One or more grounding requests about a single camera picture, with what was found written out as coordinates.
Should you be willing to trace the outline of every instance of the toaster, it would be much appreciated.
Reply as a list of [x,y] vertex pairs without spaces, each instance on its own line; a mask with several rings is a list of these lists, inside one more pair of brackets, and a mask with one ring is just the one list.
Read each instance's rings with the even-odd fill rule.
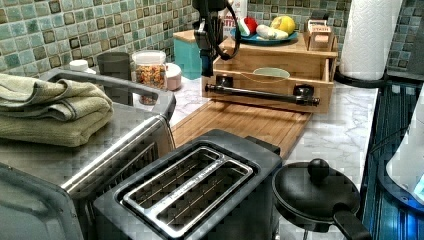
[[271,239],[281,164],[252,141],[209,131],[97,198],[99,239]]
[[152,111],[113,102],[110,122],[79,147],[0,139],[0,163],[63,189],[73,201],[84,239],[97,239],[93,201],[175,149],[168,120],[176,100],[172,92],[83,72],[53,69],[40,79],[62,78],[159,99]]

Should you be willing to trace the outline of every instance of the pan handle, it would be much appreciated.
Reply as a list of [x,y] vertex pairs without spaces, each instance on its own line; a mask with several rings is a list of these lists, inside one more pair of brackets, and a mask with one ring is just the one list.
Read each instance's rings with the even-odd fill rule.
[[348,240],[372,240],[368,229],[345,204],[337,204],[334,208],[333,219]]
[[119,78],[70,71],[59,68],[54,68],[40,77],[40,80],[49,82],[55,82],[59,79],[68,79],[78,82],[91,82],[111,88],[125,88],[128,89],[128,92],[157,99],[156,104],[153,106],[152,112],[163,115],[168,121],[171,119],[175,110],[176,99],[173,92],[163,91],[161,89],[152,88],[131,81],[124,81]]

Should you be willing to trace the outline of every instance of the lemon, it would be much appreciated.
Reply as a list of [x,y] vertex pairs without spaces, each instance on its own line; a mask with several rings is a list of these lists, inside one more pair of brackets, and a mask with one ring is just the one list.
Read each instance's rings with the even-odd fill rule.
[[296,27],[296,24],[293,18],[289,16],[280,16],[280,17],[274,18],[274,20],[271,23],[271,27],[284,31],[290,35],[294,32],[294,28]]

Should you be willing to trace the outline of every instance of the wooden shelf organizer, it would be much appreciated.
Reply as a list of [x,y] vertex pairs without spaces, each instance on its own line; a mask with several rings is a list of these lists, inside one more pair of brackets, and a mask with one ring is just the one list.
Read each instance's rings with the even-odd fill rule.
[[[234,40],[227,38],[221,47],[232,52]],[[202,96],[220,101],[300,112],[327,113],[333,90],[337,57],[337,39],[334,39],[331,51],[308,51],[302,34],[298,35],[297,40],[276,46],[241,44],[235,58],[228,61],[217,58],[214,61],[214,76],[202,77]],[[290,73],[290,77],[284,79],[253,74],[255,69],[262,67],[284,69]],[[216,84],[217,75],[233,77],[234,88],[287,95],[293,94],[293,88],[296,85],[309,84],[314,87],[314,97],[320,98],[320,104],[317,107],[300,106],[275,100],[205,92],[206,84]]]

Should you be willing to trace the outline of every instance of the tile backsplash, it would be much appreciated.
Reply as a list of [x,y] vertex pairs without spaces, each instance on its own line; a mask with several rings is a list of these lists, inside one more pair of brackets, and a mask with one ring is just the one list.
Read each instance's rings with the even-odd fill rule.
[[[269,24],[275,16],[285,14],[293,17],[296,29],[300,31],[303,31],[303,23],[313,10],[326,10],[329,13],[328,23],[333,26],[338,37],[339,56],[341,56],[352,0],[248,1],[248,15],[255,17],[259,22]],[[387,61],[388,69],[406,71],[423,11],[424,0],[403,0]]]
[[[248,0],[248,15],[269,24],[290,15],[296,28],[314,9],[329,12],[341,51],[352,0]],[[190,28],[198,13],[191,0],[0,0],[0,72],[38,76],[71,60],[90,66],[105,51],[164,51],[173,60],[174,32]],[[406,70],[424,0],[404,0],[388,68]]]
[[105,51],[173,55],[173,32],[196,16],[191,0],[0,0],[0,72],[38,76]]

